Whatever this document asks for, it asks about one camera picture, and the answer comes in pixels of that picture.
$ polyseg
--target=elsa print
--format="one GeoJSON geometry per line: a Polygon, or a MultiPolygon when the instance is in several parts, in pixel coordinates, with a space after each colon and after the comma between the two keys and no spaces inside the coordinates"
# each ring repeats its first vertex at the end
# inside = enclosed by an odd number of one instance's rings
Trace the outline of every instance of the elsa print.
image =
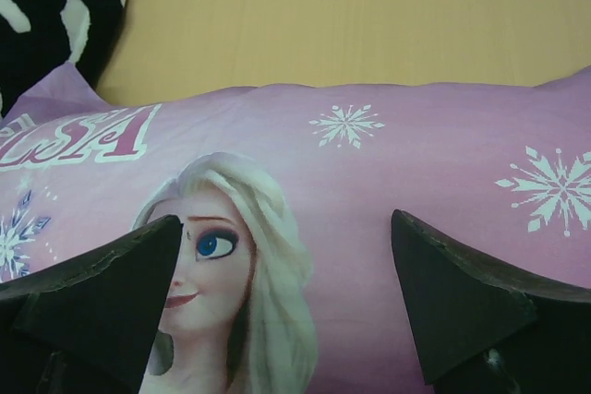
{"type": "Polygon", "coordinates": [[[312,259],[279,185],[251,160],[194,161],[139,214],[183,234],[140,394],[301,394],[318,359],[312,259]]]}

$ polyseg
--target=wooden surface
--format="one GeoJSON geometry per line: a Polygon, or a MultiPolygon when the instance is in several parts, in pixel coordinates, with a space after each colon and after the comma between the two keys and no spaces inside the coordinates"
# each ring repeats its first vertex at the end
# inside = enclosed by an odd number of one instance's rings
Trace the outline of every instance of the wooden surface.
{"type": "Polygon", "coordinates": [[[99,93],[236,85],[535,85],[591,65],[590,0],[129,0],[99,93]]]}

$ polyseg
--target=cartoon character face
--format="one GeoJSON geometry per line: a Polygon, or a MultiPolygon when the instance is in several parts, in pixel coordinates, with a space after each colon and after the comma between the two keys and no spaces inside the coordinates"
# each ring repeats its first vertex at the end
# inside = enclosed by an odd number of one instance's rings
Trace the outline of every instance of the cartoon character face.
{"type": "Polygon", "coordinates": [[[160,330],[191,339],[230,328],[254,271],[248,227],[232,200],[215,187],[160,202],[151,220],[166,214],[181,220],[183,236],[160,330]]]}

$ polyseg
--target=blonde hair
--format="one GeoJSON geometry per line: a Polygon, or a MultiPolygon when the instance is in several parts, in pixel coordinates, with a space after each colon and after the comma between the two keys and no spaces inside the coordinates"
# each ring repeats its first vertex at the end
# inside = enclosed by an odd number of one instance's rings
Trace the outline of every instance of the blonde hair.
{"type": "Polygon", "coordinates": [[[159,202],[213,185],[234,203],[256,246],[247,298],[247,338],[230,393],[300,394],[318,361],[316,331],[302,293],[312,258],[282,189],[255,162],[214,153],[188,165],[139,214],[145,224],[159,202]]]}

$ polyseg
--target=blue eye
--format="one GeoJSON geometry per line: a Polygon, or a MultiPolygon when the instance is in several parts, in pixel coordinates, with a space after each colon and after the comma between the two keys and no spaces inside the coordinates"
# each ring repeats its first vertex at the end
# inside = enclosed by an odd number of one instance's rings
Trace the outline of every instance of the blue eye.
{"type": "Polygon", "coordinates": [[[235,233],[218,230],[204,233],[197,241],[196,259],[214,259],[231,255],[238,243],[235,233]]]}

